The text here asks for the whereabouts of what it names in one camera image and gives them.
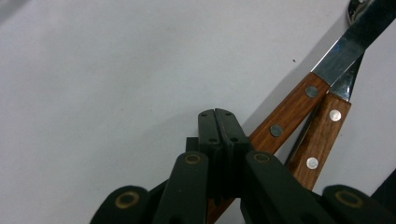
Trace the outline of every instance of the knife blade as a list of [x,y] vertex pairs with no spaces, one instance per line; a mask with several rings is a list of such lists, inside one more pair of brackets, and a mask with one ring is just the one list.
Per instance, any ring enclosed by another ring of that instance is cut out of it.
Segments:
[[311,114],[286,166],[307,189],[312,189],[347,117],[349,102],[363,55],[346,70]]
[[250,136],[256,149],[275,153],[305,117],[396,17],[396,1],[376,0]]

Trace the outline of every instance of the metal rivet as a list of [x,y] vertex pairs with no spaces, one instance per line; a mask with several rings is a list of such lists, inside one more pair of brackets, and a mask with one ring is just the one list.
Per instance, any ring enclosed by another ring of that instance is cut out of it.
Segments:
[[335,192],[335,198],[338,202],[349,207],[360,208],[363,206],[363,200],[358,195],[345,189]]
[[319,165],[319,161],[317,160],[317,158],[311,157],[308,160],[306,160],[306,166],[311,170],[317,169],[318,165]]
[[269,156],[261,153],[254,154],[253,158],[257,162],[268,162],[271,160]]
[[318,96],[318,88],[314,86],[309,86],[305,89],[306,95],[308,95],[311,98],[315,98]]
[[271,126],[270,132],[273,137],[279,137],[283,133],[283,129],[279,125],[275,124]]
[[123,192],[117,197],[115,204],[120,209],[130,208],[139,202],[139,194],[134,191]]
[[184,161],[188,164],[197,164],[201,161],[201,157],[198,155],[188,155],[184,158]]
[[332,110],[332,111],[330,111],[329,116],[330,116],[330,119],[331,119],[332,121],[338,121],[338,120],[340,120],[341,117],[342,117],[341,112],[338,111],[338,110]]

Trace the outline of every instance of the kitchen knife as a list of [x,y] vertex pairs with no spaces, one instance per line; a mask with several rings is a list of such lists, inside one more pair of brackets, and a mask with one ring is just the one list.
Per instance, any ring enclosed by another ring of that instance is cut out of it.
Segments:
[[[321,101],[330,86],[345,73],[396,17],[396,1],[376,0],[352,24],[278,107],[250,135],[252,145],[275,153]],[[208,206],[208,223],[214,223],[233,199]]]
[[303,127],[286,166],[307,189],[312,189],[347,117],[356,75],[362,60],[354,62],[331,87]]

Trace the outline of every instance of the wooden knife handle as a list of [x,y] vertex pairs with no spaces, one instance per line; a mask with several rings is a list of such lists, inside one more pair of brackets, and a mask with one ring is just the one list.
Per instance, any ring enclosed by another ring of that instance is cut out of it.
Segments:
[[306,75],[250,135],[252,145],[256,150],[276,153],[329,88],[316,74]]
[[302,143],[290,156],[287,167],[305,188],[315,186],[350,107],[350,102],[328,93],[312,118]]

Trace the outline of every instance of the white background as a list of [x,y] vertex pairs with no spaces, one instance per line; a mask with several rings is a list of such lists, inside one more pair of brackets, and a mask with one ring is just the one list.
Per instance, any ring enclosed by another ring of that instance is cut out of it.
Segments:
[[[0,0],[0,223],[89,223],[114,189],[154,188],[204,110],[249,135],[345,31],[347,4]],[[364,56],[318,193],[370,195],[396,166],[395,35]],[[244,223],[239,205],[219,223]]]

